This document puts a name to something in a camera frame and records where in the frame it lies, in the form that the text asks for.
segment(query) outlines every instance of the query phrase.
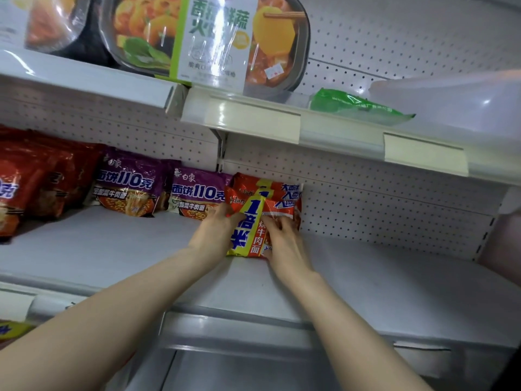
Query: green plastic bag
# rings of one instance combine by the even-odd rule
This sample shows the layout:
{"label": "green plastic bag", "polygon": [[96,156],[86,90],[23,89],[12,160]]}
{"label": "green plastic bag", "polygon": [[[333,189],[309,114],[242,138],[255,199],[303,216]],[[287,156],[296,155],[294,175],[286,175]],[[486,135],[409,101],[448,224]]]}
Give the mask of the green plastic bag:
{"label": "green plastic bag", "polygon": [[394,126],[411,120],[415,114],[405,115],[391,107],[370,102],[335,89],[320,89],[309,102],[312,111],[334,113],[338,116],[359,119],[374,124]]}

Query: woman's left hand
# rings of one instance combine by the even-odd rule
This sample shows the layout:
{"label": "woman's left hand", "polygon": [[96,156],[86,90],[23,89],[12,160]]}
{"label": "woman's left hand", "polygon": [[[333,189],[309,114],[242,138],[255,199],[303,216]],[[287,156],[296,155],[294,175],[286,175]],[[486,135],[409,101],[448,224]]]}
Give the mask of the woman's left hand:
{"label": "woman's left hand", "polygon": [[231,235],[237,224],[245,218],[242,213],[233,213],[231,206],[221,203],[208,211],[207,217],[188,243],[198,261],[208,270],[213,269],[231,248]]}

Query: forearm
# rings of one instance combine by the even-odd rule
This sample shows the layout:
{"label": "forearm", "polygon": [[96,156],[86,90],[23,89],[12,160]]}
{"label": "forearm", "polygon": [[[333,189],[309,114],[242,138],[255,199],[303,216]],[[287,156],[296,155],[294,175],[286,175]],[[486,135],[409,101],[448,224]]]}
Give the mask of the forearm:
{"label": "forearm", "polygon": [[317,273],[290,286],[344,390],[431,391],[394,349]]}
{"label": "forearm", "polygon": [[57,315],[0,352],[2,389],[95,389],[132,354],[150,323],[208,270],[184,249]]}

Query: plastic container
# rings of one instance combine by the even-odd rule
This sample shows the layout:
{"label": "plastic container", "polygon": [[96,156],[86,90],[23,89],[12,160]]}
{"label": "plastic container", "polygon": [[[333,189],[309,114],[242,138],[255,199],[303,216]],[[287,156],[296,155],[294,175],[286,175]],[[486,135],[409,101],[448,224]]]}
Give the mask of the plastic container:
{"label": "plastic container", "polygon": [[521,140],[521,70],[378,81],[369,94],[417,119]]}
{"label": "plastic container", "polygon": [[90,0],[0,0],[0,46],[61,51],[81,34]]}
{"label": "plastic container", "polygon": [[[294,90],[302,80],[305,66],[307,64],[307,53],[309,50],[309,19],[292,20],[295,36],[290,44],[287,53],[280,54],[268,58],[258,46],[251,26],[244,30],[246,34],[240,39],[241,49],[244,60],[241,57],[232,57],[230,54],[220,55],[222,63],[219,65],[219,72],[214,74],[214,78],[198,81],[197,79],[189,79],[185,76],[180,77],[174,73],[173,65],[181,66],[186,61],[190,68],[205,65],[211,59],[215,61],[215,53],[212,53],[211,41],[222,39],[228,28],[235,28],[234,37],[231,42],[236,43],[239,38],[235,35],[237,31],[237,21],[235,24],[223,25],[217,24],[217,18],[220,11],[228,11],[228,7],[224,5],[212,4],[210,0],[206,1],[206,6],[212,4],[216,9],[212,11],[212,20],[205,21],[205,29],[209,27],[214,29],[212,36],[205,41],[204,46],[190,52],[190,57],[186,57],[182,53],[174,55],[176,45],[176,36],[185,34],[184,38],[190,36],[193,19],[192,4],[193,0],[104,0],[101,7],[100,30],[105,46],[113,55],[114,59],[121,65],[130,68],[132,71],[145,73],[149,75],[159,75],[169,77],[174,81],[183,83],[199,83],[208,84],[214,87],[222,87],[234,92],[242,92],[244,85],[248,87],[264,86],[277,88],[280,91]],[[241,2],[244,0],[231,0],[230,2]],[[252,4],[253,11],[250,16],[250,25],[257,10],[264,7],[278,8],[281,11],[304,12],[302,4],[298,0],[245,0]],[[201,12],[200,19],[206,19],[210,15],[210,10],[205,9]],[[227,87],[223,80],[230,77],[230,71],[225,70],[225,65],[229,62],[244,65],[244,72],[237,73],[240,78],[240,89],[233,90],[237,87]],[[270,67],[280,66],[283,72],[276,74],[270,79],[266,76],[266,71]]]}

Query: chopsticks image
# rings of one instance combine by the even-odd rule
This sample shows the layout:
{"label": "chopsticks image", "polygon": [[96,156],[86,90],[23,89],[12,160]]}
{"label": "chopsticks image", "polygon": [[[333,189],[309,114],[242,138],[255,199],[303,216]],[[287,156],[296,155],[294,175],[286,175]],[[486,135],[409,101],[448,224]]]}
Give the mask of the chopsticks image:
{"label": "chopsticks image", "polygon": [[305,12],[282,12],[270,13],[265,12],[264,17],[268,19],[306,19]]}

